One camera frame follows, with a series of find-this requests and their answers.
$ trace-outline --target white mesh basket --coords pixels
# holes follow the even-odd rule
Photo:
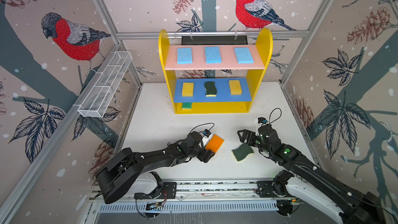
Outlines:
[[[130,52],[117,51],[79,107],[83,117],[102,118],[132,60]]]

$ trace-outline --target white tabletop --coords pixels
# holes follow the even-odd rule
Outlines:
[[[255,179],[273,178],[283,168],[261,156],[256,148],[244,160],[237,162],[232,149],[241,145],[238,130],[256,131],[258,117],[269,118],[279,107],[282,117],[272,124],[282,143],[290,144],[313,162],[310,151],[297,126],[283,92],[277,82],[262,82],[249,113],[233,114],[174,114],[165,83],[145,83],[127,131],[123,148],[133,152],[163,149],[168,142],[185,139],[189,131],[208,122],[215,123],[211,132],[224,139],[214,157],[203,163],[193,158],[189,163],[162,167],[155,171],[162,179]],[[279,116],[275,110],[271,121]],[[209,126],[198,127],[202,131]]]

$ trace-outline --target pink shelf board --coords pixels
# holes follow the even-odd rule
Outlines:
[[[192,63],[177,64],[177,49],[190,47],[192,49]],[[206,63],[205,47],[219,47],[221,63]],[[253,63],[238,63],[235,47],[248,47]],[[211,69],[264,69],[263,61],[256,45],[171,45],[166,61],[166,70],[211,70]]]

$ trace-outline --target bird head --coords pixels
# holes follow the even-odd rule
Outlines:
[[[62,17],[58,15],[57,13],[50,12],[47,15],[43,17],[41,20],[41,28],[43,29],[43,33],[46,38],[52,37],[52,38],[57,38],[57,28],[55,25],[59,20],[61,20]]]

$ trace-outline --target green sponge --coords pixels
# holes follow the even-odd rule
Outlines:
[[[184,103],[182,103],[181,109],[191,110],[191,109],[192,109],[192,103],[191,103],[191,102],[184,102]]]
[[[236,161],[238,162],[245,159],[247,155],[254,153],[253,149],[250,146],[248,146],[246,143],[241,144],[240,147],[232,150],[232,152],[236,158]]]
[[[215,82],[205,82],[206,97],[216,97],[217,88]]]

